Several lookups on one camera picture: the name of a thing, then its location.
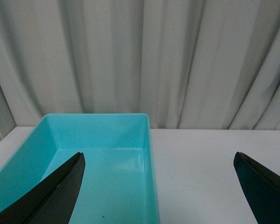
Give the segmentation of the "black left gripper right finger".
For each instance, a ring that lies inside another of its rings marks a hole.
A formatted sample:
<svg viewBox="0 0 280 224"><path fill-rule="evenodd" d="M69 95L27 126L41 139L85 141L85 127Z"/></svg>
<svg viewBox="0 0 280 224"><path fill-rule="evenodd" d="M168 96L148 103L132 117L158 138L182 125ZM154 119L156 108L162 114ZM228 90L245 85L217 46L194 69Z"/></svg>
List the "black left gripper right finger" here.
<svg viewBox="0 0 280 224"><path fill-rule="evenodd" d="M280 224L280 176L242 152L233 166L257 223Z"/></svg>

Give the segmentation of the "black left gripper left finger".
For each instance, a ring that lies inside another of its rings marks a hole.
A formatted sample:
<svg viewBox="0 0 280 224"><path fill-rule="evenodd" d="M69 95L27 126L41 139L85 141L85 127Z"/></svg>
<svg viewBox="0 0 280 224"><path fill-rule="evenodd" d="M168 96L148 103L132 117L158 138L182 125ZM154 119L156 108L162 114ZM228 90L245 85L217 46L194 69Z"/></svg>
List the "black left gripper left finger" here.
<svg viewBox="0 0 280 224"><path fill-rule="evenodd" d="M0 212L0 224L68 224L82 185L83 153L76 153Z"/></svg>

